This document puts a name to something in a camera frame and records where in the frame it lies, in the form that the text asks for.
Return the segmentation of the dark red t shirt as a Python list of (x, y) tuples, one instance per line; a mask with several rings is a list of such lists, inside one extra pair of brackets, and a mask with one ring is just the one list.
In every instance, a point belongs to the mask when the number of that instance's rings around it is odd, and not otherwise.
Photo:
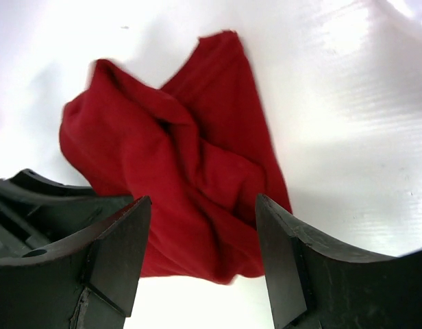
[(256, 197), (290, 201), (236, 32), (200, 38), (160, 88), (97, 60), (63, 109), (59, 139), (99, 195), (151, 198), (142, 276), (263, 275)]

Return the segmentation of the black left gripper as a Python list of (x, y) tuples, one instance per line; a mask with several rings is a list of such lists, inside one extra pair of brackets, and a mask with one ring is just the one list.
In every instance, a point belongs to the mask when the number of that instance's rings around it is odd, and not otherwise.
[(19, 258), (104, 220), (132, 202), (24, 169), (0, 179), (0, 258)]

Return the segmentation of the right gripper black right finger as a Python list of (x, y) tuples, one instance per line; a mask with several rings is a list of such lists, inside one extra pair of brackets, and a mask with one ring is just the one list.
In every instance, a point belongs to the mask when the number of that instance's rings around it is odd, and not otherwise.
[(355, 247), (266, 195), (256, 223), (276, 328), (422, 328), (422, 250), (392, 257)]

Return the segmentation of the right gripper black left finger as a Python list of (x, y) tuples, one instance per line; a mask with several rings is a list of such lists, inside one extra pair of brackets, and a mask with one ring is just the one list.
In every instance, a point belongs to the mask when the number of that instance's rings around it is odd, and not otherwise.
[(145, 256), (151, 200), (19, 258), (0, 258), (0, 328), (123, 328)]

